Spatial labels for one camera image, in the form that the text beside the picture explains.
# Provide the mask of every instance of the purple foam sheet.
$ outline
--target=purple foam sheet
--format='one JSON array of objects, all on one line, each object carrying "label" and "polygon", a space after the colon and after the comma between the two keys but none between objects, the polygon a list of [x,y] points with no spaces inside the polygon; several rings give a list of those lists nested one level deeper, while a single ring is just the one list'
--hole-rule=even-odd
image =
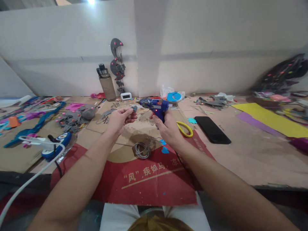
[{"label": "purple foam sheet", "polygon": [[249,115],[246,112],[241,112],[240,114],[237,114],[236,117],[245,121],[246,123],[249,123],[252,126],[255,126],[259,129],[262,129],[263,131],[268,132],[269,134],[272,134],[274,136],[280,135],[280,133],[277,132],[275,129],[265,125],[264,123],[261,123],[259,120],[254,119],[251,115]]}]

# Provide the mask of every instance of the scissors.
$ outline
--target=scissors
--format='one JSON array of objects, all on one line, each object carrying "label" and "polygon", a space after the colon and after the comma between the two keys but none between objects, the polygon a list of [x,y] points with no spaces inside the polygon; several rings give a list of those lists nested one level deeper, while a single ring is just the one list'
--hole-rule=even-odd
[{"label": "scissors", "polygon": [[[185,124],[185,123],[183,123],[183,122],[180,122],[180,121],[177,121],[176,123],[177,123],[177,126],[179,127],[180,132],[181,132],[185,137],[190,138],[190,137],[193,136],[192,129],[191,129],[187,124]],[[189,135],[187,135],[187,134],[183,131],[183,129],[180,127],[180,125],[182,125],[183,127],[185,127],[185,128],[188,129]]]}]

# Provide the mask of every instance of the hot glue gun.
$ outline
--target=hot glue gun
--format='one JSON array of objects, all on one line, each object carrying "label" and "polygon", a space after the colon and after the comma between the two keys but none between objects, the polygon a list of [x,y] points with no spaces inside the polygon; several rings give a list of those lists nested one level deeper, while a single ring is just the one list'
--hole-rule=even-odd
[{"label": "hot glue gun", "polygon": [[153,111],[153,114],[158,116],[163,123],[165,123],[165,111],[168,110],[169,103],[162,99],[150,99],[144,98],[139,101],[139,104],[144,108],[148,108]]}]

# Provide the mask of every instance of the plastic bag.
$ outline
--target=plastic bag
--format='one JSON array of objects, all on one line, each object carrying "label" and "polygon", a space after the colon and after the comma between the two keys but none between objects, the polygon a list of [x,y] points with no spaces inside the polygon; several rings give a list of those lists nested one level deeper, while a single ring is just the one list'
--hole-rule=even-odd
[{"label": "plastic bag", "polygon": [[184,91],[174,91],[174,89],[172,87],[166,86],[164,84],[160,88],[160,97],[162,99],[166,100],[167,99],[167,95],[169,93],[172,93],[172,92],[177,92],[177,93],[179,93],[181,95],[181,98],[177,102],[180,102],[180,101],[182,101],[185,98],[185,92]]}]

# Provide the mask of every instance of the black phone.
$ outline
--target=black phone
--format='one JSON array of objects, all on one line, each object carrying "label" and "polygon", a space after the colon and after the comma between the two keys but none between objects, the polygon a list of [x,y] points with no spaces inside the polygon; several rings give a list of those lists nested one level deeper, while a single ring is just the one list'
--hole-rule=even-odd
[{"label": "black phone", "polygon": [[211,143],[231,144],[231,140],[222,130],[207,116],[196,116],[195,120]]}]

